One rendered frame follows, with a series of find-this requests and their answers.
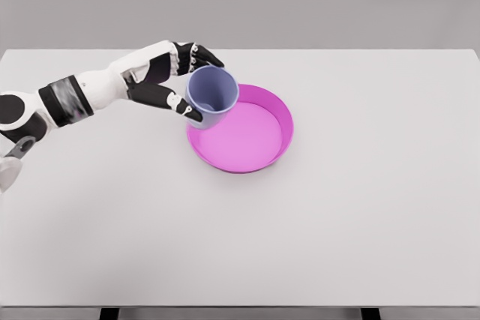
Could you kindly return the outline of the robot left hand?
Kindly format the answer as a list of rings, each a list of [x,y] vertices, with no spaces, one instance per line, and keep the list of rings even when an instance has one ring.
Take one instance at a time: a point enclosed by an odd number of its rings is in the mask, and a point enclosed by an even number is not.
[[[172,76],[183,76],[209,65],[224,67],[219,58],[198,43],[162,40],[114,61],[109,69],[124,80],[129,100],[201,122],[200,112],[163,83]]]

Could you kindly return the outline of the blue-grey cup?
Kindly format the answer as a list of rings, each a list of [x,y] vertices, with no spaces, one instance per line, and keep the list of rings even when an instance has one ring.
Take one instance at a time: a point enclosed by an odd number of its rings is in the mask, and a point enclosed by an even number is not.
[[[238,98],[239,84],[224,68],[209,65],[196,69],[187,81],[185,100],[201,114],[202,120],[189,120],[190,124],[200,130],[214,127]]]

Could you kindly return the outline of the pink round plate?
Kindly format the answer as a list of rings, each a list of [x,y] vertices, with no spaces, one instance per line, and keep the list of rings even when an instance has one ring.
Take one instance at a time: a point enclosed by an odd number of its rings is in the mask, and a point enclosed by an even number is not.
[[[250,173],[281,158],[294,135],[292,113],[273,92],[241,84],[237,104],[214,127],[186,129],[196,155],[207,164],[230,173]]]

